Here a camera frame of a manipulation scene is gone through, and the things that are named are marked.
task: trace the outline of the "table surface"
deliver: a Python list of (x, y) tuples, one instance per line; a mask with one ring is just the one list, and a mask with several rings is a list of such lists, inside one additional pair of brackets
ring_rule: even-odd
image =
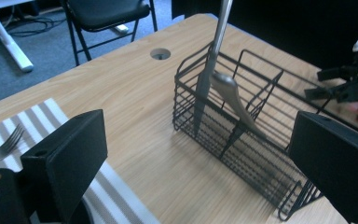
[[(215, 19), (196, 15), (139, 39), (0, 101), (0, 121), (51, 97), (68, 118), (102, 108), (107, 161), (162, 223), (280, 223), (262, 196), (173, 129), (176, 69), (213, 40), (215, 28)], [(171, 57), (151, 58), (158, 48), (168, 49)], [(318, 68), (229, 26), (221, 51), (238, 58), (239, 49), (316, 78)], [(337, 105), (337, 113), (345, 113), (341, 107)], [(321, 199), (297, 211), (288, 223), (347, 222)]]

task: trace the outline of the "black chair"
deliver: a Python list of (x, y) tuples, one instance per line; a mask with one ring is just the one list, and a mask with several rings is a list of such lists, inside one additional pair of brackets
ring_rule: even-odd
[[(90, 61), (89, 49), (129, 35), (132, 35), (132, 42), (135, 39), (139, 20), (147, 17), (150, 12), (154, 31), (158, 30), (153, 0), (149, 0), (150, 5), (144, 0), (61, 0), (61, 3), (68, 21), (76, 65), (79, 65), (78, 53), (80, 52), (85, 52), (87, 60)], [(132, 21), (135, 21), (132, 32), (119, 35), (96, 45), (88, 46), (82, 35), (82, 31), (95, 33)], [(77, 49), (74, 27), (82, 49)]]

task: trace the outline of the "knife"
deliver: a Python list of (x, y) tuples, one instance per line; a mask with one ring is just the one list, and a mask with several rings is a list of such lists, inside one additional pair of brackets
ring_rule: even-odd
[(205, 68), (199, 75), (196, 87), (196, 102), (194, 104), (194, 135), (197, 136), (205, 103), (200, 98), (206, 99), (211, 86), (209, 76), (214, 73), (216, 66), (217, 56), (219, 54), (220, 46), (223, 42), (223, 36), (225, 34), (229, 11), (231, 10), (233, 0), (223, 0), (219, 15), (219, 21), (217, 23), (216, 32), (214, 34), (214, 40), (212, 43), (211, 50), (209, 51), (208, 59), (205, 64)]

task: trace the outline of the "black wire basket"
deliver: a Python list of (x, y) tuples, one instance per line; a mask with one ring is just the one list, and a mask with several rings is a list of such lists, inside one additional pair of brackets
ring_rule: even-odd
[[(296, 210), (323, 197), (288, 158), (296, 112), (322, 114), (351, 125), (326, 109), (332, 101), (314, 103), (303, 97), (304, 89), (314, 89), (318, 87), (316, 84), (249, 50), (243, 50), (238, 60), (220, 52), (215, 70), (236, 80), (243, 105), (267, 138), (247, 130), (213, 88), (207, 98), (196, 92), (198, 76), (208, 60), (210, 46), (184, 59), (177, 70), (174, 129), (201, 144), (276, 206), (281, 220), (288, 220)], [(205, 107), (201, 111), (200, 127), (195, 132), (196, 99)]]

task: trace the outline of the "white desk leg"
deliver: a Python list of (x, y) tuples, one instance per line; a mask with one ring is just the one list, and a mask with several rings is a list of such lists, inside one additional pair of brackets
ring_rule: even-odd
[(13, 38), (7, 33), (1, 22), (0, 22), (0, 38), (2, 40), (2, 43), (10, 52), (13, 59), (16, 61), (21, 71), (31, 72), (34, 69), (34, 65), (30, 62), (30, 60), (27, 58), (24, 52), (22, 52), (20, 47), (13, 40)]

